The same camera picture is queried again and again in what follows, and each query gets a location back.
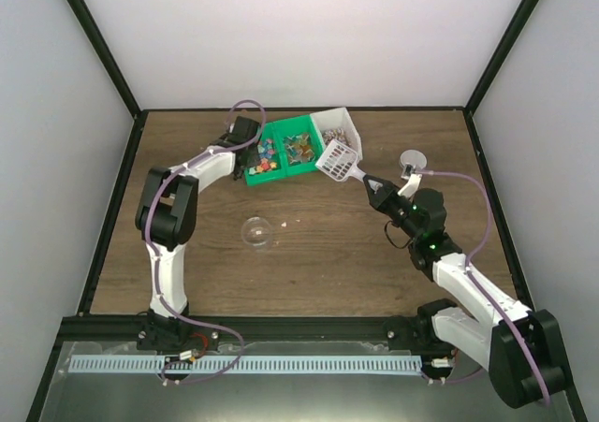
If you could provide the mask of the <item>white bin striped candies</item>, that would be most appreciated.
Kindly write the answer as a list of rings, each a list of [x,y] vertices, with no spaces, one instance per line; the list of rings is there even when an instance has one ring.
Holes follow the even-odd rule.
[[[323,134],[327,131],[342,131],[347,141],[346,145],[358,154],[358,159],[363,159],[362,143],[347,108],[321,110],[310,114],[321,150],[328,145]]]

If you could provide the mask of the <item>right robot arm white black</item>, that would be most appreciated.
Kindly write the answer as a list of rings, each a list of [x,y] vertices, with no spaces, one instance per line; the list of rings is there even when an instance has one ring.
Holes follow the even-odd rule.
[[[475,267],[446,233],[441,192],[420,187],[417,174],[403,187],[370,174],[361,180],[371,207],[407,235],[415,268],[457,300],[416,325],[422,347],[457,347],[488,373],[512,408],[549,405],[552,395],[571,385],[557,318],[511,298]]]

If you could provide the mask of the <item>lilac slotted plastic scoop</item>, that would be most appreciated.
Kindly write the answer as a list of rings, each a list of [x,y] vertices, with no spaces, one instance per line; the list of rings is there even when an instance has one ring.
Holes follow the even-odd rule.
[[[334,139],[327,145],[315,166],[336,182],[346,182],[350,178],[362,182],[366,173],[358,164],[358,153]]]

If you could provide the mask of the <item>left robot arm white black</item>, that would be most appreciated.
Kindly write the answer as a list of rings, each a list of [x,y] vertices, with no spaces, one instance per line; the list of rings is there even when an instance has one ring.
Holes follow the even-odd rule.
[[[148,325],[169,350],[191,340],[184,291],[184,252],[197,223],[199,194],[214,182],[237,176],[259,142],[265,122],[239,116],[223,136],[197,156],[174,167],[152,167],[146,176],[135,226],[151,261],[152,297]]]

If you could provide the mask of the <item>green bin candies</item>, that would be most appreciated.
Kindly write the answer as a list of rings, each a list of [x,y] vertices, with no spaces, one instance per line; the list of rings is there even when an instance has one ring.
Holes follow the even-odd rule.
[[[250,166],[244,177],[248,186],[275,182],[286,177],[284,167],[284,147],[278,139],[274,123],[266,124],[261,139],[252,152]]]
[[[275,121],[273,129],[287,177],[317,171],[315,164],[324,148],[310,115]]]

